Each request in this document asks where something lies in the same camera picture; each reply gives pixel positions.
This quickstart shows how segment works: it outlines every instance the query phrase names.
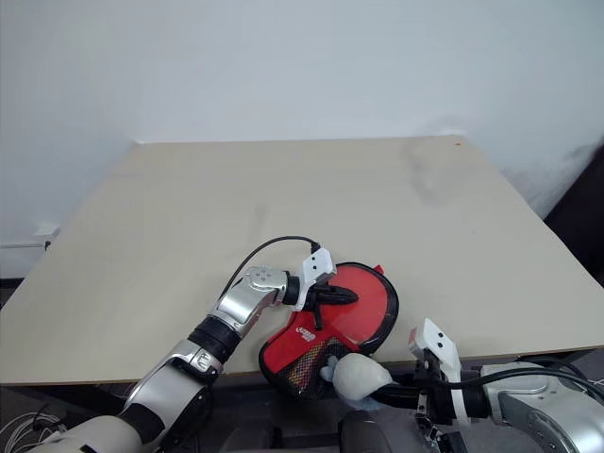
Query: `black wire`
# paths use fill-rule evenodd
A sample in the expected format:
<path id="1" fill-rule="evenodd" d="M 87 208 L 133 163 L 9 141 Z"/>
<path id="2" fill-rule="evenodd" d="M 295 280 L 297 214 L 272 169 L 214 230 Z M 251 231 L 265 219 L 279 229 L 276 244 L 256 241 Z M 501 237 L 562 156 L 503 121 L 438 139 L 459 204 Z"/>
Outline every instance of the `black wire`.
<path id="1" fill-rule="evenodd" d="M 42 428 L 36 424 L 36 422 L 38 421 L 38 417 L 40 416 L 40 414 L 42 413 L 42 411 L 44 409 L 46 409 L 46 407 L 48 406 L 48 403 L 44 403 L 42 404 L 42 406 L 38 409 L 38 411 L 36 412 L 36 415 L 34 415 L 34 419 L 31 421 L 31 428 L 34 431 L 38 431 L 41 430 Z"/>
<path id="2" fill-rule="evenodd" d="M 600 404 L 602 404 L 604 402 L 604 390 L 599 389 L 595 384 L 592 384 L 589 380 L 583 379 L 581 377 L 577 377 L 575 375 L 571 375 L 570 373 L 565 373 L 564 371 L 550 370 L 548 368 L 517 368 L 515 370 L 504 370 L 504 371 L 499 371 L 497 373 L 492 373 L 491 375 L 468 379 L 463 382 L 425 381 L 423 383 L 426 384 L 427 386 L 437 385 L 440 387 L 446 387 L 447 389 L 465 389 L 467 387 L 490 384 L 491 382 L 495 382 L 495 381 L 501 380 L 501 379 L 517 378 L 519 376 L 533 376 L 533 375 L 546 375 L 546 376 L 553 376 L 555 378 L 563 378 L 563 379 L 572 380 L 573 382 L 590 390 L 594 395 L 597 395 L 601 399 L 601 401 L 599 401 Z"/>
<path id="3" fill-rule="evenodd" d="M 419 387 L 400 385 L 395 382 L 380 387 L 370 396 L 379 403 L 395 408 L 417 409 L 420 393 Z"/>
<path id="4" fill-rule="evenodd" d="M 530 357 L 530 358 L 520 358 L 518 361 L 529 361 L 531 363 L 556 363 L 559 366 L 563 366 L 571 370 L 581 379 L 588 380 L 587 377 L 583 374 L 581 370 L 578 369 L 577 366 L 573 365 L 570 361 L 564 361 L 562 359 L 558 359 L 557 357 L 550 356 L 539 356 L 539 357 Z"/>
<path id="5" fill-rule="evenodd" d="M 264 247 L 270 245 L 271 243 L 278 243 L 279 241 L 306 241 L 307 243 L 310 243 L 310 252 L 311 253 L 314 253 L 319 248 L 321 248 L 321 245 L 318 242 L 313 241 L 312 239 L 309 239 L 305 236 L 279 236 L 278 238 L 273 238 L 273 239 L 259 245 L 258 247 L 256 247 L 249 255 L 247 255 L 247 257 L 245 257 L 245 260 L 242 261 L 242 263 L 239 265 L 239 267 L 235 270 L 235 272 L 233 273 L 231 278 L 226 283 L 225 288 L 220 293 L 220 297 L 222 297 L 223 295 L 225 295 L 227 293 L 227 291 L 230 288 L 230 285 L 232 285 L 233 281 L 235 281 L 235 278 L 237 278 L 237 275 L 242 271 L 243 267 L 247 264 L 247 262 L 250 261 L 252 258 L 254 258 L 254 255 L 256 255 Z"/>

